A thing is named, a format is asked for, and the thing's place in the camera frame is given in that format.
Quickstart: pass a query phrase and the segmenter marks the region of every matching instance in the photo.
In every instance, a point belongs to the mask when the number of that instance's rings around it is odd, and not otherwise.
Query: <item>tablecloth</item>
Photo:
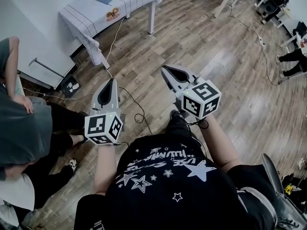
[[[85,46],[94,65],[104,63],[99,43],[93,39],[99,32],[129,15],[132,11],[155,1],[162,0],[115,0],[109,5],[96,0],[75,0],[60,12],[71,35]]]

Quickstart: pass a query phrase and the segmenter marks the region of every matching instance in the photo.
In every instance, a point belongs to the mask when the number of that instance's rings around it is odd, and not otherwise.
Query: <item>sneaker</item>
[[[169,113],[169,117],[170,117],[171,120],[175,119],[175,118],[178,118],[178,117],[184,119],[183,115],[181,115],[181,113],[178,110],[176,110],[176,109],[172,110]]]
[[[276,56],[276,63],[277,63],[277,65],[279,65],[281,63],[281,61],[279,60],[279,57],[280,56]]]
[[[283,78],[284,78],[284,70],[281,70],[281,71],[280,71],[279,76],[280,76],[280,78],[281,78],[281,79],[283,79]]]
[[[77,168],[77,161],[75,159],[71,159],[69,161],[68,166],[70,166],[72,168],[72,170],[75,172],[76,168]]]

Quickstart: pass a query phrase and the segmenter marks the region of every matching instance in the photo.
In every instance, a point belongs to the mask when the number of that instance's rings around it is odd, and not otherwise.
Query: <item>gray t-shirt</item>
[[[1,77],[4,68],[5,64],[0,64]],[[28,114],[25,107],[8,97],[0,84],[0,180],[5,180],[5,167],[37,161],[49,154],[51,107],[41,98],[31,97],[31,101],[34,113]]]

